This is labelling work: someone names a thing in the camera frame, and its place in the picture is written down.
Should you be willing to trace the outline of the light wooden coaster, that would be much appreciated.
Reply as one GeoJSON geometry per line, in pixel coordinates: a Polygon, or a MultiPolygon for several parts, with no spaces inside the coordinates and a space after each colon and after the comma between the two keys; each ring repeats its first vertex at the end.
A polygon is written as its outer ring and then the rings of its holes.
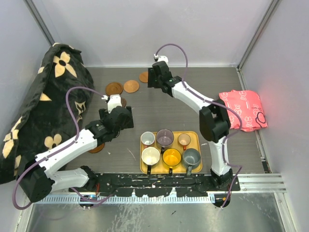
{"type": "Polygon", "coordinates": [[[142,83],[148,83],[148,72],[142,72],[142,73],[139,75],[139,80],[140,80],[142,83]]]}
{"type": "Polygon", "coordinates": [[[139,83],[136,80],[128,80],[124,83],[124,91],[127,93],[134,93],[139,90],[139,83]]]}

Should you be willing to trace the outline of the dark walnut coaster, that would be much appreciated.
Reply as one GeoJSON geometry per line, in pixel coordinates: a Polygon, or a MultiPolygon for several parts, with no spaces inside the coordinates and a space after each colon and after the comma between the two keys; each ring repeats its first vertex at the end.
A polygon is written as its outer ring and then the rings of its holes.
{"type": "Polygon", "coordinates": [[[122,107],[126,106],[126,100],[124,98],[121,98],[121,105],[122,107]]]}

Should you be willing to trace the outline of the dark brown ringed coaster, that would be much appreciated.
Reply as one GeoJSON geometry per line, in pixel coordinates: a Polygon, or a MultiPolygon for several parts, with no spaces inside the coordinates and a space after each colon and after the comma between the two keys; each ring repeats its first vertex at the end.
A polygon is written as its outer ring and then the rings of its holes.
{"type": "Polygon", "coordinates": [[[120,84],[119,82],[111,82],[107,84],[105,87],[105,93],[110,96],[110,95],[115,95],[115,94],[121,94],[123,92],[123,85],[120,84]]]}

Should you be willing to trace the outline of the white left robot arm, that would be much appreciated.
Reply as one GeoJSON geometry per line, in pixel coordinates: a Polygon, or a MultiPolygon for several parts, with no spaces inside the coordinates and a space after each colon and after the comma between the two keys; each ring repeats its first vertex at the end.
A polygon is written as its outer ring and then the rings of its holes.
{"type": "Polygon", "coordinates": [[[130,106],[117,106],[111,112],[100,109],[99,115],[100,119],[86,125],[78,136],[43,153],[21,158],[16,179],[31,203],[42,200],[53,191],[95,189],[97,176],[89,167],[69,171],[61,171],[60,168],[81,154],[117,138],[120,131],[134,127],[130,106]]]}

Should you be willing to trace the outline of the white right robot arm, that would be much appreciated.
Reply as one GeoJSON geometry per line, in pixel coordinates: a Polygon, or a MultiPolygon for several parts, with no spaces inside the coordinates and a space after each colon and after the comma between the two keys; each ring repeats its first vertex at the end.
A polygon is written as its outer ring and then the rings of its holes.
{"type": "Polygon", "coordinates": [[[227,152],[227,136],[231,124],[224,102],[205,97],[179,76],[173,76],[164,61],[156,62],[148,68],[148,87],[161,89],[198,114],[200,133],[209,142],[211,150],[212,186],[216,190],[225,189],[233,178],[233,171],[227,152]]]}

